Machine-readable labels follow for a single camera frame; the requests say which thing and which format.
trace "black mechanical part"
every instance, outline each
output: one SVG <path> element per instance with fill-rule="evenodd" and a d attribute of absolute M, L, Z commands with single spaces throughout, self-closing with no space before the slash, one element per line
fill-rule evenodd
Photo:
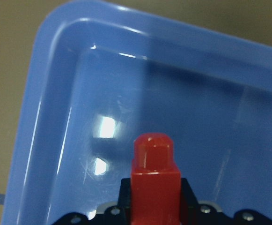
<path fill-rule="evenodd" d="M 130 225 L 131 224 L 131 179 L 121 180 L 117 205 L 92 220 L 71 212 L 53 225 Z M 199 204 L 187 179 L 181 180 L 180 220 L 182 225 L 272 225 L 272 220 L 254 210 L 240 210 L 234 218 L 226 216 L 209 204 Z"/>

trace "red plastic block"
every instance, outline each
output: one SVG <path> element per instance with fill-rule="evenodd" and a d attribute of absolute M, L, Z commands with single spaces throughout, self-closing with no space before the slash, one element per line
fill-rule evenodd
<path fill-rule="evenodd" d="M 161 133 L 143 134 L 134 148 L 132 225 L 180 225 L 181 173 L 173 159 L 173 141 Z"/>

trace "screw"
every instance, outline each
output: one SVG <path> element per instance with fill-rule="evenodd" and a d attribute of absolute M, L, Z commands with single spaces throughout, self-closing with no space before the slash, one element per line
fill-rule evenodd
<path fill-rule="evenodd" d="M 118 209 L 118 208 L 113 208 L 112 210 L 111 210 L 111 214 L 112 215 L 118 215 L 120 213 L 120 209 Z"/>
<path fill-rule="evenodd" d="M 203 213 L 210 213 L 211 212 L 211 208 L 208 207 L 207 205 L 202 205 L 200 207 L 200 211 L 202 211 Z"/>
<path fill-rule="evenodd" d="M 252 220 L 254 220 L 253 215 L 250 214 L 250 213 L 248 213 L 248 212 L 244 212 L 244 213 L 242 214 L 242 218 L 245 219 L 245 220 L 247 220 L 247 221 L 252 221 Z"/>

